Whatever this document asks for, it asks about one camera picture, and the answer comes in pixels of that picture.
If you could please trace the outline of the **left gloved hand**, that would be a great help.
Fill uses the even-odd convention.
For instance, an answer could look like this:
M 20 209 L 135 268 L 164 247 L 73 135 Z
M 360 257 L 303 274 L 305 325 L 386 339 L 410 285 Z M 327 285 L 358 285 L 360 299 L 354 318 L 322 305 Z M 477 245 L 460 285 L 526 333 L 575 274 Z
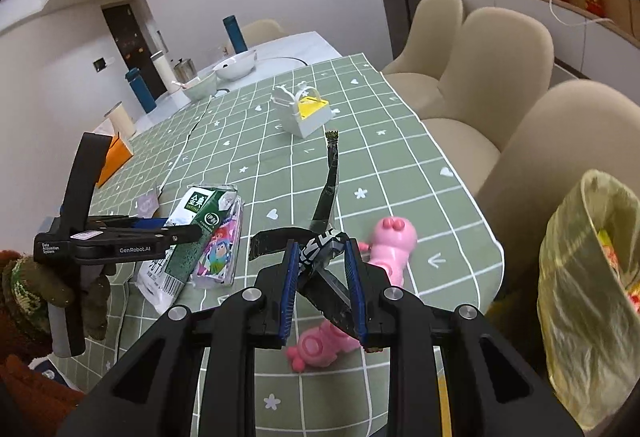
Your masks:
M 81 293 L 85 335 L 102 341 L 107 330 L 108 278 L 116 266 L 106 265 L 99 277 Z M 30 255 L 4 249 L 1 252 L 1 358 L 14 355 L 24 362 L 52 351 L 48 306 L 65 308 L 72 290 Z

